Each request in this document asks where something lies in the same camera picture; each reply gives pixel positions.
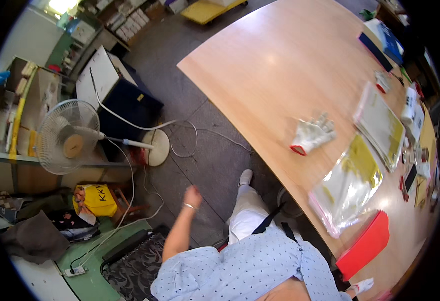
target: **wooden table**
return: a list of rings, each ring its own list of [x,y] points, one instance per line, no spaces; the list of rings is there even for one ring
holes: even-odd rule
[[[352,116],[367,81],[380,65],[357,37],[362,21],[333,0],[278,0],[211,37],[180,63],[181,69],[230,120],[305,212],[338,257],[366,226],[332,238],[308,206],[307,193],[334,166],[355,134]],[[397,114],[405,88],[395,78],[384,96]],[[337,139],[302,157],[289,149],[297,120],[327,111]],[[390,290],[414,261],[427,236],[428,208],[404,202],[399,163],[369,205],[389,215],[387,247],[352,279],[374,277],[369,299]]]

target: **shirt sleeve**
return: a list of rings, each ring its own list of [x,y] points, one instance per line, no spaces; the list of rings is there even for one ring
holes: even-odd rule
[[[347,294],[346,292],[340,291],[339,294],[340,294],[341,301],[352,301],[352,298],[350,298],[350,295]]]
[[[164,301],[198,289],[221,263],[221,256],[213,247],[201,247],[169,258],[151,285],[152,295]]]

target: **bracelet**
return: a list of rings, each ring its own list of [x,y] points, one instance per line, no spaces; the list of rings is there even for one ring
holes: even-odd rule
[[[192,205],[190,205],[190,204],[187,204],[187,203],[183,203],[183,206],[187,206],[187,207],[190,207],[190,208],[193,208],[195,211],[198,211],[198,209],[197,208],[195,208],[195,207],[193,207]]]

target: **shoe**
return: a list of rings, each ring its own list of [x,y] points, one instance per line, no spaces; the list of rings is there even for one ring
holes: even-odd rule
[[[238,182],[238,186],[240,187],[241,185],[250,185],[250,181],[252,180],[252,177],[253,177],[252,170],[244,170],[241,173],[240,181]]]

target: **red paper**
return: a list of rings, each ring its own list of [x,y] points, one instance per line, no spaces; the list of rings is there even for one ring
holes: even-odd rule
[[[379,211],[354,245],[337,260],[337,267],[343,274],[343,281],[352,278],[375,256],[379,255],[389,242],[389,237],[389,217],[385,212]]]

